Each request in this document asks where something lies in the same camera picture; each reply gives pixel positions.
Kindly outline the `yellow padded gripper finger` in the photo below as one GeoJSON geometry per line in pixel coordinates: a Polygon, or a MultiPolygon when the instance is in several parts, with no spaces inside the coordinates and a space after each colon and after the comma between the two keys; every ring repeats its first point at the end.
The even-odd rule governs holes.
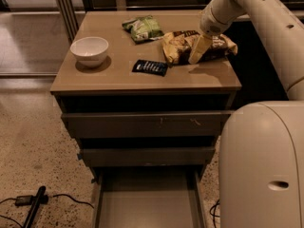
{"type": "Polygon", "coordinates": [[[200,35],[192,47],[188,63],[191,65],[196,64],[211,45],[211,37],[200,35]]]}

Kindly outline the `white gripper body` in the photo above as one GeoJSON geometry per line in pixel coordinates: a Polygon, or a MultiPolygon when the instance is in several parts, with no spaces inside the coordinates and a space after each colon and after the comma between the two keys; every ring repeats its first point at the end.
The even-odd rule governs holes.
{"type": "Polygon", "coordinates": [[[217,36],[240,15],[241,6],[235,0],[211,0],[201,12],[199,27],[206,36],[217,36]]]}

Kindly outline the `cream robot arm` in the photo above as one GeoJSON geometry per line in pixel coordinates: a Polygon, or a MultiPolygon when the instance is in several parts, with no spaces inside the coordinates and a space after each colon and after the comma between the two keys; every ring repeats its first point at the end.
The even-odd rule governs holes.
{"type": "Polygon", "coordinates": [[[250,17],[288,98],[247,104],[220,137],[220,228],[304,228],[304,26],[279,0],[212,0],[195,63],[211,38],[250,17]]]}

